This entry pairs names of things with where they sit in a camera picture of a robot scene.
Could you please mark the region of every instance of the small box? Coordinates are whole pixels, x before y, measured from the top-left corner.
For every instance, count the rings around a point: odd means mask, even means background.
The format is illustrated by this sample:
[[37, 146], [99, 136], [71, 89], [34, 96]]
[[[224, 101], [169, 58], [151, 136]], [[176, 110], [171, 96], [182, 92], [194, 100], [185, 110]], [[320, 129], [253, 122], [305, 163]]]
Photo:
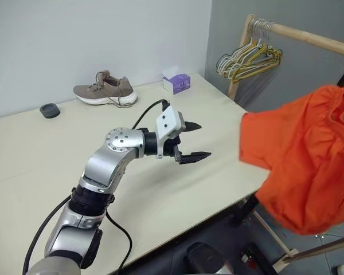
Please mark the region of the small box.
[[173, 93], [179, 93], [189, 89], [191, 85], [191, 77], [187, 74], [178, 74], [170, 79], [163, 77], [163, 87]]

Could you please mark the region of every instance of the beige table surface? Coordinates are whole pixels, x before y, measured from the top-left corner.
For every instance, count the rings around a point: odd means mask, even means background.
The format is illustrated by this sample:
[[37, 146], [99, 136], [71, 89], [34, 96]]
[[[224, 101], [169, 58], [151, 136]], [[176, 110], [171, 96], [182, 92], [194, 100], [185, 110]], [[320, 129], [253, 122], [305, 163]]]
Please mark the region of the beige table surface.
[[[186, 121], [202, 129], [181, 134], [180, 151], [208, 151], [195, 164], [178, 165], [154, 156], [129, 164], [108, 208], [132, 236], [132, 262], [257, 190], [268, 171], [239, 162], [240, 121], [244, 110], [198, 74], [191, 88], [171, 95], [162, 83], [136, 87], [131, 108], [91, 106], [75, 100], [60, 104], [61, 115], [45, 119], [39, 110], [0, 119], [0, 274], [20, 274], [28, 246], [50, 211], [78, 183], [88, 158], [115, 127], [131, 127], [158, 99], [170, 100]], [[154, 130], [161, 108], [139, 126]], [[43, 257], [56, 219], [44, 230], [31, 265]], [[128, 241], [106, 219], [93, 265], [83, 274], [107, 274], [123, 259]]]

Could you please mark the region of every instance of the floor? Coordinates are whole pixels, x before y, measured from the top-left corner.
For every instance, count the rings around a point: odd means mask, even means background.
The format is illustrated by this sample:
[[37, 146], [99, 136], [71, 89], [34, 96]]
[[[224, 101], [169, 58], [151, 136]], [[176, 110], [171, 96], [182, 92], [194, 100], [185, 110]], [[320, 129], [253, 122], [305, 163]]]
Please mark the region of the floor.
[[[344, 224], [319, 236], [299, 236], [283, 229], [260, 205], [256, 210], [290, 249], [297, 248], [301, 252], [344, 237]], [[195, 242], [205, 242], [214, 247], [229, 260], [235, 273], [241, 275], [262, 274], [258, 268], [252, 269], [240, 261], [241, 251], [249, 242], [256, 242], [272, 263], [284, 254], [280, 246], [253, 215], [250, 215], [239, 227], [234, 227], [231, 220], [231, 216], [222, 218], [183, 242], [176, 243], [172, 249], [138, 265], [136, 269], [126, 269], [126, 272], [122, 272], [122, 274], [179, 275], [191, 273], [184, 263], [184, 258], [186, 249]], [[279, 274], [336, 275], [336, 267], [341, 264], [344, 264], [344, 248], [291, 263]]]

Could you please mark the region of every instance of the clothing rack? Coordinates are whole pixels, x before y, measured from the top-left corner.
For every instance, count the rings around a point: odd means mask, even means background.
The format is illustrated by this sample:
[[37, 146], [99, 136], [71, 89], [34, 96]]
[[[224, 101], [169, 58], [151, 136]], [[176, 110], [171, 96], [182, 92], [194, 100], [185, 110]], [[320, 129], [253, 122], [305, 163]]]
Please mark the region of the clothing rack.
[[[248, 43], [248, 26], [250, 25], [253, 19], [255, 19], [255, 16], [253, 14], [247, 16], [239, 47], [242, 47]], [[281, 36], [291, 37], [296, 40], [303, 41], [318, 46], [320, 48], [324, 48], [332, 52], [344, 55], [344, 43], [334, 39], [318, 36], [317, 34], [308, 33], [298, 29], [293, 29], [291, 27], [286, 27], [276, 23], [270, 27], [269, 31], [279, 34]], [[234, 100], [234, 97], [236, 96], [238, 85], [239, 82], [235, 84], [230, 82], [229, 84], [227, 96], [232, 100]]]

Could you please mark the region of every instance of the orange cloth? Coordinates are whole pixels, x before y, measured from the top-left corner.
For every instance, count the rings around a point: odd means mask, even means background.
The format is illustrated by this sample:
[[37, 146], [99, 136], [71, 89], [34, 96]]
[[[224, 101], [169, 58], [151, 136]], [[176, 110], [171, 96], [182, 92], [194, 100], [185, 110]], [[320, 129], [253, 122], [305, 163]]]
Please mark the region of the orange cloth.
[[296, 233], [344, 222], [343, 117], [344, 88], [327, 85], [242, 118], [240, 160], [271, 170], [256, 197]]

